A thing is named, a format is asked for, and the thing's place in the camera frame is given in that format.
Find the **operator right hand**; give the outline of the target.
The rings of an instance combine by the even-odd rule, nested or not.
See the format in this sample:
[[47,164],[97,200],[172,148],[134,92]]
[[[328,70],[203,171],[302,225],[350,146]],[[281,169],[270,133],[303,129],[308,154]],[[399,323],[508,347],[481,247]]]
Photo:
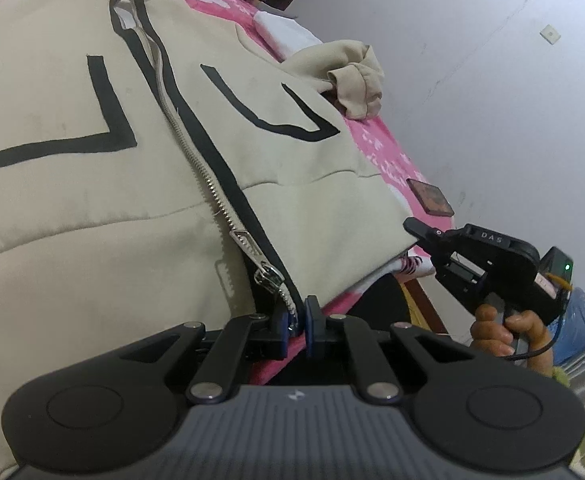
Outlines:
[[495,307],[484,304],[475,313],[475,322],[471,325],[471,347],[492,354],[493,356],[513,356],[514,335],[525,336],[529,340],[529,349],[540,350],[552,340],[551,333],[532,311],[514,314],[503,322],[498,322]]

